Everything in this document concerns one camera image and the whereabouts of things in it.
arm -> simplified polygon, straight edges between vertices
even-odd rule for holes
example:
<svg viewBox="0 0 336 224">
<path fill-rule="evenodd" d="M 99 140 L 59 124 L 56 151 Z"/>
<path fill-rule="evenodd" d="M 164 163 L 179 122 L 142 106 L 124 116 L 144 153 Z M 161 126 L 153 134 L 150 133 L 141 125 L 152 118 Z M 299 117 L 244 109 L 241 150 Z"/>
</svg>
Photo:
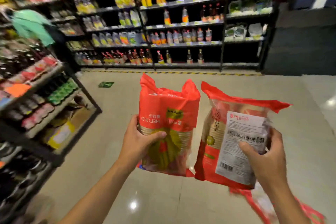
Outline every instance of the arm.
<svg viewBox="0 0 336 224">
<path fill-rule="evenodd" d="M 129 174 L 149 146 L 165 136 L 165 132 L 142 135 L 137 131 L 137 115 L 132 116 L 117 161 L 58 224 L 103 223 Z"/>
<path fill-rule="evenodd" d="M 274 128 L 271 129 L 271 135 L 271 148 L 264 155 L 259 155 L 248 143 L 240 142 L 239 147 L 249 159 L 257 180 L 274 204 L 279 223 L 310 224 L 288 186 L 282 135 Z"/>
</svg>

teal cloth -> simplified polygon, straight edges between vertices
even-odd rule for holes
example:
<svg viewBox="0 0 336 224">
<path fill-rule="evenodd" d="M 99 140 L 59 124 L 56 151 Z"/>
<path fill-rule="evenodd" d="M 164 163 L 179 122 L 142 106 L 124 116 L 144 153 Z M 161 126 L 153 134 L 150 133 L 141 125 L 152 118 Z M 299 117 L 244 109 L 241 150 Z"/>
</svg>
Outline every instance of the teal cloth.
<svg viewBox="0 0 336 224">
<path fill-rule="evenodd" d="M 55 43 L 43 26 L 43 24 L 52 25 L 51 22 L 36 11 L 29 9 L 17 11 L 13 14 L 12 23 L 21 37 L 38 38 L 44 46 Z"/>
</svg>

yellow black hazard tape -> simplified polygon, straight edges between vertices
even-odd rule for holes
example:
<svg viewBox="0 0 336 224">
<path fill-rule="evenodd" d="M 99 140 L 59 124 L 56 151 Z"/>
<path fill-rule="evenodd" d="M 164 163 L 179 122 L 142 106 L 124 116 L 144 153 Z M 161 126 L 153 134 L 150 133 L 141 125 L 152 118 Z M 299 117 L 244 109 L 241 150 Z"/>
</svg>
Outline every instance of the yellow black hazard tape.
<svg viewBox="0 0 336 224">
<path fill-rule="evenodd" d="M 82 69 L 83 72 L 101 72 L 101 73 L 145 73 L 145 74 L 211 74 L 211 75 L 238 75 L 238 76 L 263 76 L 261 73 L 221 73 L 221 72 L 161 72 L 161 71 L 132 71 L 132 70 L 95 70 L 95 69 Z"/>
</svg>

right hand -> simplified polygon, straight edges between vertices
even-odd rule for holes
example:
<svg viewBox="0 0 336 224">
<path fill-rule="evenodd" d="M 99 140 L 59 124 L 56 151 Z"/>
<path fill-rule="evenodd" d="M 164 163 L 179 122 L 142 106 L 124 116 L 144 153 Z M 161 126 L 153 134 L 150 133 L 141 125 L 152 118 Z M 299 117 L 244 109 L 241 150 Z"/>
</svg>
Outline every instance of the right hand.
<svg viewBox="0 0 336 224">
<path fill-rule="evenodd" d="M 268 195 L 288 187 L 286 155 L 282 135 L 275 128 L 271 128 L 270 133 L 271 148 L 264 155 L 259 155 L 246 142 L 239 143 L 239 147 L 249 159 L 257 180 Z"/>
</svg>

barcode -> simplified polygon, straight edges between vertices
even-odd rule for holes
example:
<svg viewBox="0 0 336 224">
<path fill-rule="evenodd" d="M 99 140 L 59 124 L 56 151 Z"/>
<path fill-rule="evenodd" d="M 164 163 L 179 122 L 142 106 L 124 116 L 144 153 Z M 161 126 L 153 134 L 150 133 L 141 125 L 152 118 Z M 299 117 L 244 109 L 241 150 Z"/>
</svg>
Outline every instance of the barcode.
<svg viewBox="0 0 336 224">
<path fill-rule="evenodd" d="M 233 167 L 229 166 L 228 164 L 225 164 L 224 162 L 220 162 L 219 166 L 224 168 L 227 171 L 232 171 L 233 170 Z"/>
</svg>

